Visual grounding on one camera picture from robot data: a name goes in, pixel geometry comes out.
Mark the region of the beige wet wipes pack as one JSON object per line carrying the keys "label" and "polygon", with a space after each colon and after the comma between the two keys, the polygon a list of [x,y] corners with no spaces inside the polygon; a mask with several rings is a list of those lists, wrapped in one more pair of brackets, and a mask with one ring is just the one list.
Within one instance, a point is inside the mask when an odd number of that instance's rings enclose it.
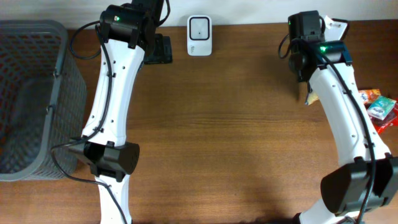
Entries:
{"label": "beige wet wipes pack", "polygon": [[306,99],[305,99],[305,105],[311,105],[312,103],[314,103],[318,100],[319,100],[319,97],[315,91],[308,92]]}

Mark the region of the orange tissue pack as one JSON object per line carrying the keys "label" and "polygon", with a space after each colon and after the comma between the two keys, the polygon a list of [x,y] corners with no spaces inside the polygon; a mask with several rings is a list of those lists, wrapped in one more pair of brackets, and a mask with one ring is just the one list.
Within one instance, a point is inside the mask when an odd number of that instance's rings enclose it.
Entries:
{"label": "orange tissue pack", "polygon": [[380,89],[359,90],[359,96],[365,105],[372,104],[381,96]]}

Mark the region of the teal tissue pack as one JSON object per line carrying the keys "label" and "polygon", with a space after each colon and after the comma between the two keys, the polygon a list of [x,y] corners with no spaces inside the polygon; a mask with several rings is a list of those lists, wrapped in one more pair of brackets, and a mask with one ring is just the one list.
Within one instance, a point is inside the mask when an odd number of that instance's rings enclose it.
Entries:
{"label": "teal tissue pack", "polygon": [[367,109],[367,113],[373,118],[384,120],[392,111],[395,104],[396,100],[386,98],[385,96],[378,96]]}

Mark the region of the red candy bag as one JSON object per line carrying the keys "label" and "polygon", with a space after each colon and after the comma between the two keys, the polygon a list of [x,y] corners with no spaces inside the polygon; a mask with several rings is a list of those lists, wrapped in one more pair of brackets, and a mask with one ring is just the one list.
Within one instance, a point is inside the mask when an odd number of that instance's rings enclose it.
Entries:
{"label": "red candy bag", "polygon": [[397,126],[397,103],[394,105],[393,109],[384,120],[373,117],[370,117],[370,119],[378,134],[381,134],[386,128],[390,126]]}

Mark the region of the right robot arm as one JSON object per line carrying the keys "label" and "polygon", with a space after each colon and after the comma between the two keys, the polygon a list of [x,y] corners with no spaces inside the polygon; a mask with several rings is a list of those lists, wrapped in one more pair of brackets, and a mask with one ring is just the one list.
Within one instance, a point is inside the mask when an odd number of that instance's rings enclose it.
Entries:
{"label": "right robot arm", "polygon": [[363,105],[345,43],[327,40],[318,11],[288,18],[286,57],[299,82],[320,100],[338,150],[339,168],[324,176],[321,199],[293,223],[362,223],[366,212],[388,205],[397,192],[397,158],[382,141]]}

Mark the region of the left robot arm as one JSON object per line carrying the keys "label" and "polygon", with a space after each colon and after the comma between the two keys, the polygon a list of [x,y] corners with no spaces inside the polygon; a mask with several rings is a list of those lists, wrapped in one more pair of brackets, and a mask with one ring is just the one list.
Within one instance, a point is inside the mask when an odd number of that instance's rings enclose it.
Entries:
{"label": "left robot arm", "polygon": [[132,223],[129,179],[137,166],[140,147],[126,141],[127,112],[136,76],[143,65],[161,63],[156,32],[171,11],[169,1],[131,1],[110,5],[95,21],[100,42],[101,69],[93,106],[79,138],[68,150],[90,168],[99,188],[101,223]]}

